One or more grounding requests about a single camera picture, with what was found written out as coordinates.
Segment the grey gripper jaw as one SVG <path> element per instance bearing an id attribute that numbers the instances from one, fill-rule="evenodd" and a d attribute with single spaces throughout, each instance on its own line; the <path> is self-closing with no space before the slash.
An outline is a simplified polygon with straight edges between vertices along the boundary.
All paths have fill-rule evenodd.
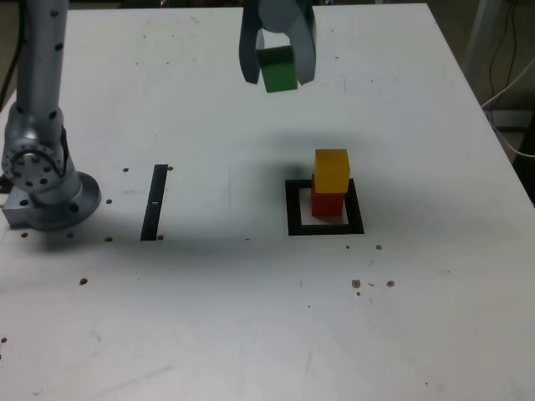
<path id="1" fill-rule="evenodd" d="M 262 28 L 283 33 L 293 50 L 294 67 L 300 84 L 314 80 L 316 70 L 316 27 L 312 1 L 263 0 L 258 4 Z"/>
<path id="2" fill-rule="evenodd" d="M 257 84 L 260 74 L 257 58 L 258 32 L 262 28 L 259 3 L 258 0 L 245 1 L 242 8 L 238 55 L 243 78 L 249 84 Z"/>

